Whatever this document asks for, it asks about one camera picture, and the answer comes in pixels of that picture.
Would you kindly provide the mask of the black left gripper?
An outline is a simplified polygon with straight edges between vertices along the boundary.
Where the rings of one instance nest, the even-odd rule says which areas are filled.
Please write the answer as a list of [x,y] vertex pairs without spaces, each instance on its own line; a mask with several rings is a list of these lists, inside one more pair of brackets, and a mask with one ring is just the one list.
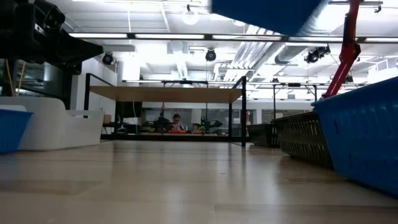
[[[101,55],[103,47],[72,37],[62,29],[65,15],[48,1],[18,2],[18,41],[23,56],[52,64],[80,63]],[[63,50],[77,50],[68,58]]]

